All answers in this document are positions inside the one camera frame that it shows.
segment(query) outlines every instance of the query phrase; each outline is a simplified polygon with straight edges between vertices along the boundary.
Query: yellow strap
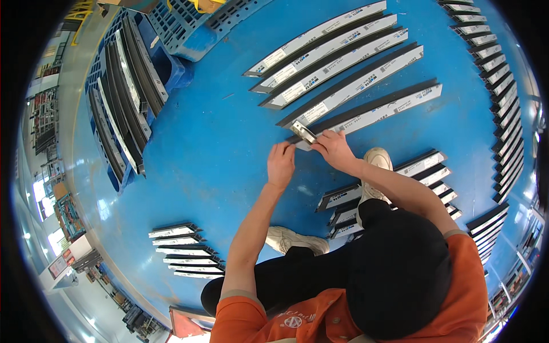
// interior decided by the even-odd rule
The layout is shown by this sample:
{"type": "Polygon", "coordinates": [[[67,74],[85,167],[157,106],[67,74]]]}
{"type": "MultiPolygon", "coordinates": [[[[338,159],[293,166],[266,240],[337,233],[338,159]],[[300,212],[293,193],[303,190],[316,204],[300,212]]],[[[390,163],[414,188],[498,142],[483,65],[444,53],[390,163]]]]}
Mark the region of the yellow strap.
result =
{"type": "MultiPolygon", "coordinates": [[[[198,13],[206,13],[206,11],[198,9],[198,0],[189,0],[189,1],[194,3],[194,8],[197,10],[198,13]]],[[[224,4],[227,2],[227,0],[210,0],[210,1],[219,2],[221,4],[224,4]]]]}

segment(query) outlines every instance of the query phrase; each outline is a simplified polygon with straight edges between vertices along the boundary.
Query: orange shirt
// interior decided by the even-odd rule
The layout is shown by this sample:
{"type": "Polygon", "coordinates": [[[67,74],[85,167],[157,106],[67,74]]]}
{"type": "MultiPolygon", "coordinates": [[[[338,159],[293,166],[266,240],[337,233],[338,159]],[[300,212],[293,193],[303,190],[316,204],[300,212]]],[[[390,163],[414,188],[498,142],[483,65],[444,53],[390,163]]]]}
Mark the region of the orange shirt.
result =
{"type": "MultiPolygon", "coordinates": [[[[486,324],[488,292],[477,246],[465,232],[446,233],[452,281],[439,314],[420,331],[391,342],[477,342],[486,324]]],[[[252,294],[233,290],[217,304],[211,343],[373,342],[351,319],[345,289],[327,289],[271,320],[252,294]]]]}

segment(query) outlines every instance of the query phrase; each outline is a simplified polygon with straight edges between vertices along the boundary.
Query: window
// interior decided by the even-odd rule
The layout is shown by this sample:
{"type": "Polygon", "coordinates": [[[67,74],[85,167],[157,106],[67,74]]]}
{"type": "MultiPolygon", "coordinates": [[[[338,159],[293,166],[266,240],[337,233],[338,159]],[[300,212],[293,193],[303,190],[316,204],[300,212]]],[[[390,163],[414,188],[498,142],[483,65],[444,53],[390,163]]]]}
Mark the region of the window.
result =
{"type": "Polygon", "coordinates": [[[48,180],[49,176],[44,176],[44,179],[38,180],[32,184],[32,189],[35,194],[38,208],[40,209],[40,218],[42,219],[42,221],[44,221],[47,217],[51,216],[55,212],[53,208],[53,204],[55,202],[46,196],[46,191],[44,190],[44,182],[48,180]]]}
{"type": "Polygon", "coordinates": [[[48,236],[49,244],[52,246],[53,253],[55,256],[59,256],[61,252],[63,251],[64,243],[66,242],[65,234],[63,234],[63,230],[59,228],[59,230],[55,231],[51,235],[48,236]]]}
{"type": "Polygon", "coordinates": [[[46,51],[44,51],[44,55],[42,57],[51,57],[55,55],[55,50],[57,49],[57,46],[52,45],[46,48],[46,51]]]}

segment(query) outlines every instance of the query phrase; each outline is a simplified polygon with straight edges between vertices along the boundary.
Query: gray floor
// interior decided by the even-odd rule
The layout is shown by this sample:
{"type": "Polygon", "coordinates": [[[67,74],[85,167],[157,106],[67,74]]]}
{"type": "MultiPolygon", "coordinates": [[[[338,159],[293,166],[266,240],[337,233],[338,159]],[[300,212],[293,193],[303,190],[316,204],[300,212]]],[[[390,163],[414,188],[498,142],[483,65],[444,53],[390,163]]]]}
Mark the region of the gray floor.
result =
{"type": "Polygon", "coordinates": [[[65,165],[66,181],[65,184],[69,191],[75,194],[75,201],[79,207],[79,213],[82,214],[85,222],[88,240],[103,257],[104,262],[109,269],[115,274],[117,279],[124,285],[126,291],[129,292],[134,299],[143,307],[145,311],[152,314],[160,320],[162,324],[171,328],[170,319],[160,313],[153,307],[127,280],[120,272],[116,264],[109,257],[100,241],[93,232],[93,227],[89,224],[86,218],[86,213],[82,209],[78,199],[78,192],[74,186],[72,169],[76,164],[86,163],[79,160],[78,156],[74,156],[73,142],[76,123],[76,112],[79,106],[79,99],[83,92],[84,80],[87,76],[91,61],[97,51],[99,42],[104,36],[107,27],[116,14],[116,7],[111,9],[103,18],[100,13],[94,12],[92,16],[86,20],[85,26],[82,28],[77,38],[76,46],[68,46],[63,56],[63,67],[59,76],[59,150],[65,165]]]}

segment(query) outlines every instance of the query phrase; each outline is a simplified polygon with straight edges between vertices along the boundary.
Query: logo on shirt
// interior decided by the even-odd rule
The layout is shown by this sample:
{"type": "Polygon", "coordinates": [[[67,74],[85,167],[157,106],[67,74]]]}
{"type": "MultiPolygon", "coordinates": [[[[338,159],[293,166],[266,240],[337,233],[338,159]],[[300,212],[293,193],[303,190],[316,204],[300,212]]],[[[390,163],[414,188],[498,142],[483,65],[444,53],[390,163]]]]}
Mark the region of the logo on shirt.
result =
{"type": "Polygon", "coordinates": [[[298,328],[301,326],[301,318],[299,317],[290,317],[290,318],[286,318],[286,320],[284,321],[284,324],[288,327],[288,328],[298,328]]]}

